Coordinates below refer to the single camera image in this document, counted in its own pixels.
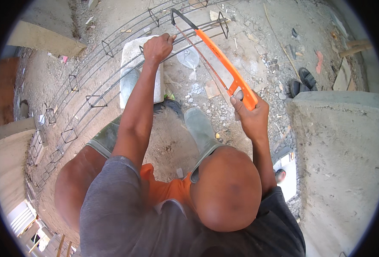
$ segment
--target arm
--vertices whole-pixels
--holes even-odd
[[[241,121],[242,129],[252,141],[253,162],[259,172],[262,185],[262,198],[276,187],[275,174],[272,166],[268,139],[269,105],[256,94],[258,104],[249,111],[242,101],[242,95],[231,97],[231,104],[235,108],[236,118]]]
[[[142,165],[150,140],[156,70],[161,61],[171,53],[175,38],[176,35],[170,37],[165,33],[144,44],[145,62],[142,72],[121,117],[112,156],[127,157],[138,169]]]

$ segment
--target plastic bag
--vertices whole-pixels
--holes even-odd
[[[177,58],[182,65],[193,70],[189,75],[189,80],[196,80],[196,68],[199,65],[198,52],[193,47],[190,47],[178,53]]]

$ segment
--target orange cloth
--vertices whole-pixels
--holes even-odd
[[[154,166],[152,166],[151,163],[148,163],[142,165],[140,175],[141,179],[149,182],[147,198],[147,204],[149,206],[155,206],[168,199],[175,199],[182,205],[190,207],[194,212],[196,211],[189,193],[191,187],[191,181],[189,180],[189,176],[191,175],[190,172],[183,180],[174,179],[169,183],[165,183],[155,180]]]

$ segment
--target wooden stick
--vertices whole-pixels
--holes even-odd
[[[69,241],[68,250],[67,250],[67,257],[69,257],[69,254],[71,252],[71,245],[72,245],[72,242]]]
[[[294,61],[291,61],[291,62],[300,62],[302,60],[294,60]],[[277,64],[284,64],[284,63],[289,63],[289,62],[283,62],[283,63],[274,63],[274,64],[271,64],[269,66],[274,66],[274,65],[277,65]]]
[[[364,45],[360,45],[360,46],[355,46],[354,48],[351,48],[349,50],[340,52],[339,53],[339,57],[343,58],[345,56],[348,56],[348,55],[351,55],[351,54],[355,54],[355,53],[363,51],[363,50],[368,50],[368,49],[371,49],[371,48],[372,48],[371,44],[364,44]]]
[[[268,11],[267,11],[267,9],[266,9],[266,5],[265,5],[265,3],[264,3],[264,10],[265,10],[265,16],[267,17],[267,20],[268,20],[269,26],[271,27],[272,32],[273,32],[274,35],[275,35],[275,38],[277,39],[279,45],[281,46],[282,50],[284,51],[286,57],[288,57],[288,60],[289,60],[290,64],[292,65],[292,68],[294,69],[294,71],[295,71],[295,73],[296,73],[296,76],[297,76],[298,80],[301,82],[301,78],[299,77],[299,73],[298,73],[298,71],[296,70],[295,65],[292,63],[292,60],[291,60],[291,58],[289,57],[288,53],[285,51],[284,46],[282,45],[282,43],[279,41],[278,37],[276,36],[275,30],[274,30],[274,28],[272,27],[271,22],[269,21]]]
[[[352,40],[352,41],[348,41],[346,42],[346,45],[348,47],[352,47],[352,46],[356,46],[356,45],[364,45],[364,44],[370,44],[371,42],[369,41],[369,39],[361,39],[361,40]]]
[[[28,253],[31,253],[36,247],[37,245],[39,244],[39,242],[45,237],[46,235],[44,235],[42,238],[38,239],[38,241],[35,243],[35,245],[28,251]]]
[[[62,238],[61,238],[61,242],[59,243],[58,252],[57,252],[57,257],[59,257],[60,254],[61,254],[61,248],[62,248],[62,244],[64,243],[64,238],[65,238],[65,235],[63,234],[63,235],[62,235]]]

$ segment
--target right hand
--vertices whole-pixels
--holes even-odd
[[[172,51],[172,43],[177,35],[170,36],[164,33],[159,37],[153,37],[144,44],[145,61],[158,66]]]
[[[239,117],[242,129],[247,137],[253,142],[259,143],[262,140],[268,140],[269,105],[257,93],[254,92],[254,94],[258,103],[255,105],[255,109],[251,111],[242,102],[242,91],[232,96],[230,101],[235,108],[235,118]]]

